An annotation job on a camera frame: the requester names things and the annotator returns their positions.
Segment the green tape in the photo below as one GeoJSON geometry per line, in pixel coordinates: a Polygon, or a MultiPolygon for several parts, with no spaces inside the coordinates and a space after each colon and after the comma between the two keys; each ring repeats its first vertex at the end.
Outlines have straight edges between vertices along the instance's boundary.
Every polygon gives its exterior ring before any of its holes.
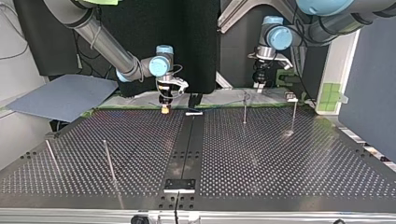
{"type": "Polygon", "coordinates": [[[320,95],[319,111],[333,112],[336,110],[341,97],[341,84],[324,83],[322,93],[320,95]]]}

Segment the white wall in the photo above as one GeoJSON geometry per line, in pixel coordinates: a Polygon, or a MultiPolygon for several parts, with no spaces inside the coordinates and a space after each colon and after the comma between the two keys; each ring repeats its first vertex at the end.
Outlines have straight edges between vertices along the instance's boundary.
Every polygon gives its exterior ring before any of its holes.
{"type": "MultiPolygon", "coordinates": [[[[12,0],[0,1],[13,6],[12,0]]],[[[17,28],[21,29],[18,19],[8,9],[4,11],[17,28]]],[[[18,54],[25,46],[26,42],[18,36],[0,11],[0,58],[18,54]]],[[[12,113],[4,109],[4,106],[15,98],[44,83],[30,50],[20,57],[0,60],[0,169],[36,147],[50,131],[47,119],[12,113]]]]}

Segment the vertical metal pin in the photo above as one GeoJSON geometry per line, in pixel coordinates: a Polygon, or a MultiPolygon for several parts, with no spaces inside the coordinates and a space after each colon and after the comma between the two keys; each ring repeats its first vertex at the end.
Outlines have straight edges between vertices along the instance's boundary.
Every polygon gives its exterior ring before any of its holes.
{"type": "Polygon", "coordinates": [[[248,93],[244,95],[244,124],[248,122],[248,93]]]}
{"type": "Polygon", "coordinates": [[[50,145],[50,141],[48,139],[46,140],[46,144],[49,149],[49,154],[52,157],[53,162],[55,163],[56,170],[58,171],[59,176],[62,176],[61,169],[59,168],[58,162],[56,161],[55,154],[53,153],[53,150],[52,150],[52,146],[50,145]]]}
{"type": "Polygon", "coordinates": [[[294,121],[296,120],[296,113],[297,113],[297,104],[298,102],[294,103],[294,110],[293,110],[293,121],[291,123],[291,130],[294,132],[294,121]]]}
{"type": "Polygon", "coordinates": [[[247,123],[247,116],[248,116],[248,107],[245,105],[245,111],[244,111],[244,124],[247,123]]]}
{"type": "Polygon", "coordinates": [[[50,141],[46,140],[46,144],[47,144],[47,147],[49,148],[50,156],[52,157],[53,160],[56,160],[55,154],[53,154],[52,146],[50,145],[50,141]]]}
{"type": "Polygon", "coordinates": [[[110,151],[108,150],[108,146],[107,146],[107,141],[106,140],[103,140],[103,146],[105,147],[107,161],[108,161],[108,166],[110,167],[111,176],[113,177],[114,181],[117,181],[116,174],[114,173],[114,169],[113,169],[113,162],[111,161],[110,151]]]}

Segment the perforated metal table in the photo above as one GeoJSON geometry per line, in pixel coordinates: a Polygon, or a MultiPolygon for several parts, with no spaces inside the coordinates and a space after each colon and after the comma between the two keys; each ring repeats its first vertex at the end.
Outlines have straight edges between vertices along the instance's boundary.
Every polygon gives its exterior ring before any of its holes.
{"type": "Polygon", "coordinates": [[[243,113],[97,111],[50,140],[56,160],[43,144],[1,171],[0,207],[396,214],[396,174],[326,119],[243,113]],[[165,194],[167,179],[194,179],[195,193],[165,194]]]}

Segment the cable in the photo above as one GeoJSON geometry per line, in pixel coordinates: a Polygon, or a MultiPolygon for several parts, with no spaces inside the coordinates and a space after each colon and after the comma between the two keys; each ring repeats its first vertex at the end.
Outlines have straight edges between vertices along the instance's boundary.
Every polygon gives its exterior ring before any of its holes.
{"type": "Polygon", "coordinates": [[[18,53],[18,54],[12,55],[12,56],[7,56],[4,58],[0,58],[0,60],[8,60],[8,59],[17,58],[17,57],[21,56],[22,54],[24,54],[28,49],[29,49],[29,44],[26,44],[25,49],[21,53],[18,53]]]}
{"type": "Polygon", "coordinates": [[[110,75],[110,72],[111,72],[111,70],[113,69],[113,64],[111,64],[109,67],[108,67],[108,70],[107,70],[107,72],[105,73],[105,79],[108,79],[108,77],[109,77],[109,75],[110,75]]]}
{"type": "Polygon", "coordinates": [[[88,62],[85,61],[84,59],[81,59],[81,61],[84,62],[85,64],[87,64],[87,65],[90,67],[90,69],[91,69],[90,76],[93,76],[93,77],[94,77],[93,72],[95,72],[97,75],[99,75],[99,77],[105,78],[105,77],[102,76],[102,74],[100,74],[100,72],[98,72],[97,70],[95,70],[95,69],[93,68],[93,66],[92,66],[90,63],[88,63],[88,62]]]}
{"type": "Polygon", "coordinates": [[[92,57],[92,56],[88,56],[87,54],[85,54],[84,52],[82,52],[82,50],[79,48],[79,43],[78,43],[78,40],[79,40],[80,37],[81,37],[81,35],[78,34],[78,35],[77,35],[77,42],[76,42],[76,45],[77,45],[79,54],[81,54],[81,55],[84,56],[85,58],[91,59],[91,60],[97,59],[97,58],[99,58],[100,56],[102,56],[102,54],[98,53],[97,55],[95,55],[95,56],[92,57]]]}
{"type": "MultiPolygon", "coordinates": [[[[7,5],[6,3],[0,2],[0,7],[8,8],[8,10],[10,10],[10,11],[15,15],[15,17],[18,18],[18,13],[17,13],[17,11],[15,11],[15,9],[12,8],[11,6],[7,5]]],[[[14,25],[14,23],[12,23],[12,21],[9,19],[9,17],[8,17],[7,14],[4,12],[4,10],[1,9],[1,11],[2,11],[2,13],[3,13],[3,16],[4,16],[4,17],[6,18],[6,20],[8,21],[8,23],[14,28],[14,30],[18,33],[18,35],[24,40],[25,38],[24,38],[24,36],[23,36],[23,33],[20,32],[20,31],[17,29],[17,27],[14,25]]]]}
{"type": "MultiPolygon", "coordinates": [[[[294,64],[296,64],[297,65],[297,57],[295,57],[295,54],[294,54],[294,57],[292,57],[293,58],[293,62],[294,62],[294,64]]],[[[298,69],[298,66],[296,66],[296,73],[297,73],[297,77],[300,79],[300,82],[301,82],[301,85],[303,86],[303,88],[304,88],[304,91],[306,92],[306,95],[309,97],[309,99],[312,101],[312,103],[314,104],[314,106],[315,107],[317,107],[317,104],[315,103],[315,101],[314,101],[314,98],[312,98],[312,96],[309,94],[309,92],[308,92],[308,89],[306,88],[306,86],[305,86],[305,84],[304,84],[304,82],[303,82],[303,76],[301,75],[301,73],[300,73],[300,71],[299,71],[299,69],[298,69]]]]}
{"type": "Polygon", "coordinates": [[[165,99],[176,100],[177,98],[179,98],[183,95],[183,94],[179,94],[179,95],[173,96],[173,97],[163,95],[163,93],[160,91],[160,87],[158,86],[158,80],[155,80],[155,86],[157,87],[157,91],[160,93],[161,97],[163,97],[165,99]]]}
{"type": "Polygon", "coordinates": [[[12,114],[15,114],[15,113],[16,113],[16,111],[13,111],[13,112],[11,112],[11,113],[9,113],[9,114],[6,114],[6,115],[0,117],[0,119],[4,119],[4,118],[6,118],[6,117],[8,117],[8,116],[10,116],[10,115],[12,115],[12,114]]]}
{"type": "Polygon", "coordinates": [[[98,36],[100,34],[100,32],[102,31],[102,9],[100,8],[100,6],[98,6],[96,8],[96,17],[99,20],[99,28],[98,31],[96,32],[96,34],[93,36],[93,41],[91,43],[91,49],[93,49],[93,46],[96,43],[96,40],[98,39],[98,36]]]}
{"type": "Polygon", "coordinates": [[[181,70],[183,70],[183,65],[181,64],[174,64],[174,67],[179,67],[178,70],[176,72],[173,73],[173,75],[176,75],[177,73],[181,72],[181,70]]]}
{"type": "Polygon", "coordinates": [[[177,207],[178,207],[178,196],[180,192],[177,194],[176,204],[175,204],[175,223],[178,224],[178,215],[177,215],[177,207]]]}
{"type": "MultiPolygon", "coordinates": [[[[8,8],[8,9],[18,18],[17,12],[16,12],[15,9],[12,8],[11,6],[7,5],[6,3],[0,2],[0,7],[8,8]]],[[[24,36],[23,36],[23,34],[17,29],[17,27],[14,25],[14,23],[12,23],[12,21],[9,19],[9,17],[6,15],[6,13],[3,11],[3,9],[0,9],[0,10],[1,10],[3,16],[6,18],[7,22],[12,26],[12,28],[14,28],[15,32],[17,32],[17,34],[18,34],[24,41],[26,41],[25,38],[24,38],[24,36]]],[[[29,49],[29,44],[26,42],[26,46],[25,46],[25,48],[24,48],[24,50],[23,50],[22,52],[17,53],[17,54],[15,54],[15,55],[11,55],[11,56],[7,56],[7,57],[0,58],[0,60],[8,60],[8,59],[17,58],[17,57],[21,56],[22,54],[24,54],[28,49],[29,49]]]]}
{"type": "MultiPolygon", "coordinates": [[[[299,20],[299,19],[296,19],[296,14],[297,14],[297,10],[298,10],[298,7],[296,6],[296,8],[295,8],[295,10],[294,10],[294,15],[293,15],[293,25],[294,24],[296,24],[296,27],[297,27],[297,31],[298,31],[298,33],[297,34],[299,34],[300,35],[300,37],[304,40],[304,42],[305,42],[305,46],[306,47],[308,47],[307,46],[307,44],[306,44],[306,40],[305,40],[305,30],[304,30],[304,27],[303,27],[303,30],[300,30],[300,28],[299,28],[299,25],[298,24],[301,24],[301,21],[299,20]]],[[[304,91],[306,92],[306,95],[309,97],[309,99],[312,101],[312,103],[315,105],[315,107],[317,107],[317,104],[314,102],[314,98],[312,98],[312,96],[309,94],[309,92],[308,92],[308,89],[306,88],[306,86],[305,86],[305,84],[304,84],[304,82],[303,82],[303,76],[301,75],[301,73],[300,73],[300,70],[299,70],[299,66],[297,65],[298,63],[297,63],[297,55],[296,55],[296,52],[297,51],[300,51],[299,50],[299,47],[294,47],[294,51],[293,51],[293,54],[294,54],[294,57],[291,57],[292,59],[293,59],[293,63],[296,65],[295,66],[295,70],[296,70],[296,73],[297,73],[297,76],[298,76],[298,78],[300,79],[300,82],[301,82],[301,85],[303,86],[303,88],[304,88],[304,91]]]]}
{"type": "Polygon", "coordinates": [[[352,30],[352,31],[349,31],[349,32],[340,32],[340,33],[336,33],[336,32],[333,32],[333,31],[331,31],[331,30],[329,30],[324,24],[323,24],[323,20],[321,19],[321,17],[318,17],[318,22],[319,22],[319,25],[320,25],[320,27],[327,33],[327,34],[329,34],[329,35],[350,35],[350,34],[352,34],[352,33],[355,33],[355,32],[357,32],[357,31],[359,31],[359,29],[361,29],[361,27],[359,27],[359,28],[356,28],[356,29],[354,29],[354,30],[352,30]]]}

